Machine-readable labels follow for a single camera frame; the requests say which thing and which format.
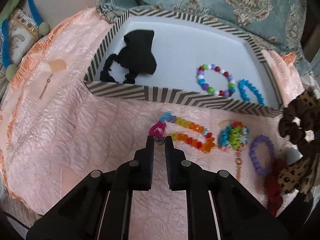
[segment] box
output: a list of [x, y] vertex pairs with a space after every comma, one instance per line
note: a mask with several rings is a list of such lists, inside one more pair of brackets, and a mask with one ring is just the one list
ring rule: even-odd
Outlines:
[[[237, 39], [244, 39], [244, 41], [246, 41], [245, 46], [250, 46], [250, 48], [252, 49], [251, 51], [254, 52], [254, 57], [256, 57], [255, 60], [259, 62], [258, 64], [263, 66], [265, 72], [268, 75], [268, 82], [270, 82], [270, 85], [272, 86], [274, 93], [275, 103], [273, 104], [276, 104], [276, 107], [261, 106], [252, 102], [244, 102], [239, 99], [234, 99], [232, 97], [224, 98], [220, 96], [213, 96], [210, 94], [201, 93], [199, 91], [190, 91], [188, 89], [175, 89], [151, 85], [131, 85], [94, 81], [94, 77], [96, 76], [96, 74], [100, 74], [98, 68], [101, 68], [100, 63], [102, 62], [103, 58], [106, 57], [106, 51], [109, 48], [112, 40], [115, 38], [116, 34], [119, 32], [123, 24], [132, 16], [150, 16], [179, 19], [185, 21], [186, 25], [190, 25], [189, 23], [192, 23], [193, 26], [195, 26], [194, 24], [197, 24], [197, 26], [199, 26], [200, 29], [208, 29], [208, 26], [210, 26], [214, 29], [223, 30], [224, 32], [228, 33], [226, 35], [230, 36], [230, 34], [232, 34], [236, 36]], [[279, 88], [271, 73], [269, 65], [265, 60], [263, 54], [261, 53], [260, 48], [255, 44], [255, 42], [250, 38], [248, 34], [241, 32], [236, 28], [232, 28], [229, 25], [225, 25], [221, 22], [218, 22], [216, 19], [208, 19], [205, 17], [199, 17], [196, 15], [180, 13], [175, 11], [148, 9], [129, 10], [126, 13], [124, 13], [119, 18], [119, 20], [113, 25], [113, 27], [107, 33], [105, 38], [102, 40], [97, 52], [95, 53], [91, 61], [91, 64], [89, 65], [86, 71], [84, 83], [93, 95], [100, 97], [113, 97], [123, 99], [146, 100], [151, 102], [174, 103], [185, 106], [198, 106], [210, 109], [223, 109], [227, 111], [233, 111], [236, 113], [260, 115], [265, 117], [276, 117], [282, 113], [283, 108], [283, 102], [280, 96]]]

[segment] black scrunchie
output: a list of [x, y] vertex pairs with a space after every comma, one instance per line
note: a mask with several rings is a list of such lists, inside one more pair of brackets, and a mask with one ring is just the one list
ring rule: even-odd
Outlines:
[[126, 46], [119, 55], [111, 54], [100, 74], [102, 82], [116, 82], [109, 75], [109, 70], [114, 61], [122, 67], [129, 69], [125, 75], [124, 84], [135, 84], [135, 78], [139, 73], [153, 74], [156, 71], [156, 60], [151, 53], [154, 31], [135, 30], [124, 36]]

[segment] teal fabric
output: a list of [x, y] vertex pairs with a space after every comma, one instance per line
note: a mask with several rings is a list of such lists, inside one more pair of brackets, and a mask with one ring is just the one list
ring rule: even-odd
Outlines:
[[96, 0], [96, 7], [111, 23], [131, 8], [177, 10], [215, 19], [254, 35], [263, 48], [297, 52], [299, 73], [311, 70], [300, 45], [305, 0]]

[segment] beaded bracelet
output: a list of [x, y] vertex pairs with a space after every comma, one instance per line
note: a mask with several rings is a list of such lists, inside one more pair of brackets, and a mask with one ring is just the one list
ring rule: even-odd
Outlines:
[[234, 122], [231, 126], [227, 126], [222, 130], [218, 139], [219, 148], [225, 151], [228, 148], [237, 150], [248, 144], [249, 129], [242, 122]]
[[[213, 87], [210, 87], [208, 83], [204, 80], [204, 70], [214, 70], [216, 72], [220, 72], [222, 75], [224, 75], [228, 82], [228, 89], [223, 91], [217, 91], [214, 90]], [[215, 64], [207, 65], [203, 64], [201, 67], [198, 68], [198, 84], [201, 86], [202, 90], [207, 91], [209, 94], [213, 94], [215, 96], [222, 96], [222, 97], [231, 97], [234, 92], [236, 92], [236, 85], [233, 81], [232, 74], [229, 74], [228, 71], [224, 71], [224, 69], [220, 68], [219, 66], [216, 66]]]
[[264, 98], [259, 93], [259, 90], [256, 87], [254, 87], [251, 83], [249, 83], [248, 80], [245, 80], [245, 79], [240, 80], [238, 83], [238, 88], [239, 88], [240, 96], [242, 100], [246, 102], [250, 101], [250, 98], [247, 96], [247, 93], [245, 92], [244, 86], [247, 86], [255, 94], [255, 96], [258, 99], [259, 105], [264, 106]]
[[256, 149], [257, 149], [257, 146], [258, 146], [258, 144], [260, 142], [266, 142], [266, 144], [268, 146], [268, 149], [269, 149], [269, 154], [271, 156], [271, 160], [272, 160], [271, 162], [273, 162], [273, 160], [275, 160], [277, 158], [277, 156], [276, 156], [276, 153], [275, 153], [274, 144], [272, 143], [272, 141], [270, 140], [269, 137], [266, 137], [264, 135], [259, 135], [251, 143], [249, 155], [250, 155], [251, 161], [253, 163], [253, 166], [255, 167], [255, 170], [259, 175], [265, 177], [266, 175], [268, 175], [271, 172], [271, 169], [268, 169], [267, 171], [265, 171], [261, 167], [261, 164], [260, 164], [260, 162], [259, 162], [259, 160], [257, 158]]
[[193, 139], [192, 137], [189, 137], [187, 134], [183, 133], [172, 133], [169, 134], [169, 136], [172, 137], [173, 141], [183, 141], [199, 150], [201, 150], [204, 153], [209, 153], [213, 147], [215, 147], [214, 137], [212, 137], [212, 133], [209, 132], [208, 129], [204, 128], [201, 125], [195, 124], [194, 122], [187, 121], [181, 117], [176, 117], [175, 115], [172, 115], [171, 112], [165, 112], [162, 117], [159, 119], [159, 121], [151, 127], [149, 130], [149, 135], [155, 137], [155, 141], [158, 143], [163, 144], [164, 143], [164, 131], [166, 128], [165, 122], [171, 122], [175, 123], [177, 125], [180, 125], [185, 128], [189, 128], [193, 131], [196, 131], [198, 133], [201, 133], [204, 137], [206, 142], [202, 143], [198, 141], [197, 139]]

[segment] green felt ball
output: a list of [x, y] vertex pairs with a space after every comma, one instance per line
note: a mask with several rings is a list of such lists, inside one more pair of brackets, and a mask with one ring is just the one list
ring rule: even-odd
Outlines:
[[208, 92], [209, 94], [212, 94], [212, 93], [214, 92], [214, 88], [213, 88], [213, 87], [209, 87], [208, 90], [207, 90], [207, 92]]
[[18, 67], [15, 64], [9, 65], [7, 70], [5, 71], [5, 77], [7, 78], [7, 80], [12, 80], [17, 71]]
[[42, 22], [39, 26], [39, 34], [42, 36], [47, 35], [50, 32], [50, 26], [49, 24]]

